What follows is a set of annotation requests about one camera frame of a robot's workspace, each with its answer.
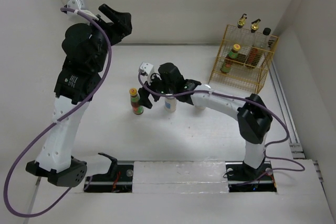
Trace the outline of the chili sauce bottle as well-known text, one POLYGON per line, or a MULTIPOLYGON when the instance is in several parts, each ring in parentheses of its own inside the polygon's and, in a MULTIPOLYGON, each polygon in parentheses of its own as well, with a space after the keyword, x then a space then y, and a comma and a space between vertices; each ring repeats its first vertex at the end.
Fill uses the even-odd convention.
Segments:
POLYGON ((132 111, 136 115, 141 115, 144 112, 143 106, 139 104, 140 96, 136 88, 131 88, 129 90, 130 102, 132 106, 132 111))
POLYGON ((232 65, 235 63, 236 58, 238 57, 238 53, 241 50, 240 44, 234 44, 230 50, 230 52, 226 55, 224 62, 220 68, 222 73, 229 73, 232 65))

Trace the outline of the square bottle dark residue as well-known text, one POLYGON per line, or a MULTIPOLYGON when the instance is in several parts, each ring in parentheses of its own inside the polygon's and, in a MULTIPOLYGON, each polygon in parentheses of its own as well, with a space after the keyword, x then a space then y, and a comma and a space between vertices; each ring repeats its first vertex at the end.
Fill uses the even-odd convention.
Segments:
POLYGON ((259 23, 261 19, 257 19, 251 23, 250 33, 245 39, 246 46, 248 46, 249 52, 245 61, 246 65, 249 65, 249 68, 252 68, 252 62, 256 56, 257 49, 254 48, 256 41, 256 31, 259 29, 259 23))

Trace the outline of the dark soy sauce bottle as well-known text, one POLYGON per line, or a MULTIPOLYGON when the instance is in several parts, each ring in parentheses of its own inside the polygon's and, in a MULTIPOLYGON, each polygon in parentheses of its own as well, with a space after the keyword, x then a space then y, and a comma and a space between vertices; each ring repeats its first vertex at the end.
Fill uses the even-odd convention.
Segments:
POLYGON ((268 48, 268 39, 270 33, 271 29, 266 27, 262 32, 262 38, 255 39, 245 62, 245 66, 248 69, 254 69, 257 67, 264 50, 267 50, 268 48))

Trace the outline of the clear gold spout bottle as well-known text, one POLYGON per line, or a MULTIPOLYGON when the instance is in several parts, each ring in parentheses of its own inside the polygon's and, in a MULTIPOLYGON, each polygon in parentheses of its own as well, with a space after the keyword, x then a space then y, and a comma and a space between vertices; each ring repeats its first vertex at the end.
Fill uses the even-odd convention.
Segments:
POLYGON ((244 27, 246 19, 247 19, 247 14, 242 14, 241 18, 237 22, 238 29, 241 29, 244 27))

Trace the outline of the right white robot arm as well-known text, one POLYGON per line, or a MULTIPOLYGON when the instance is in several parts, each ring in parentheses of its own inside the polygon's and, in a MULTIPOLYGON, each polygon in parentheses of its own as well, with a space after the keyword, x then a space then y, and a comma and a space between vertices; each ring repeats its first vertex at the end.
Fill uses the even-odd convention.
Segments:
POLYGON ((160 65, 158 72, 154 71, 152 64, 143 62, 139 66, 138 76, 147 77, 139 89, 139 104, 148 109, 152 108, 149 97, 153 97, 154 101, 161 97, 174 98, 195 107, 215 110, 236 120, 240 135, 245 140, 245 157, 240 170, 250 179, 261 174, 272 116, 265 111, 265 104, 259 95, 252 93, 247 98, 239 99, 218 93, 207 84, 185 79, 171 62, 160 65))

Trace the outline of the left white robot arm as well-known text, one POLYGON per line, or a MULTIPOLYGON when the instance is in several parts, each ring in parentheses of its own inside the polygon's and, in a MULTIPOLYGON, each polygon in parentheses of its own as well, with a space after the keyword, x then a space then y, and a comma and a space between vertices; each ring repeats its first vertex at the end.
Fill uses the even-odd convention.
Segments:
POLYGON ((98 8, 108 19, 89 16, 81 10, 62 8, 87 20, 70 26, 61 47, 66 54, 55 85, 54 115, 48 137, 38 157, 26 171, 58 187, 78 186, 87 163, 72 156, 72 148, 83 114, 105 81, 112 60, 112 46, 132 33, 131 14, 118 12, 107 4, 98 8))

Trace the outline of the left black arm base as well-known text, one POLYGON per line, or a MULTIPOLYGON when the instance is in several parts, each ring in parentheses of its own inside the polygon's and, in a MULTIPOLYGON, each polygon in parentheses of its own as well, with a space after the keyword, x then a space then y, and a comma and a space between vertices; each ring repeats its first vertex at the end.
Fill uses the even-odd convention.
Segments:
POLYGON ((87 158, 83 191, 86 193, 131 193, 134 161, 120 161, 105 153, 87 158))

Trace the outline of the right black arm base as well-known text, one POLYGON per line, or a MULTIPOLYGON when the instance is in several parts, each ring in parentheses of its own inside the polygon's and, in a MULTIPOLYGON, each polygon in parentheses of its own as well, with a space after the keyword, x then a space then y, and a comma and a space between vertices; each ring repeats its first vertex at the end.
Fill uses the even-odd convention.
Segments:
POLYGON ((226 173, 223 178, 228 181, 228 190, 230 193, 256 193, 256 192, 277 192, 273 175, 264 175, 258 180, 263 172, 271 169, 269 161, 264 162, 257 169, 250 168, 243 162, 226 162, 226 173))

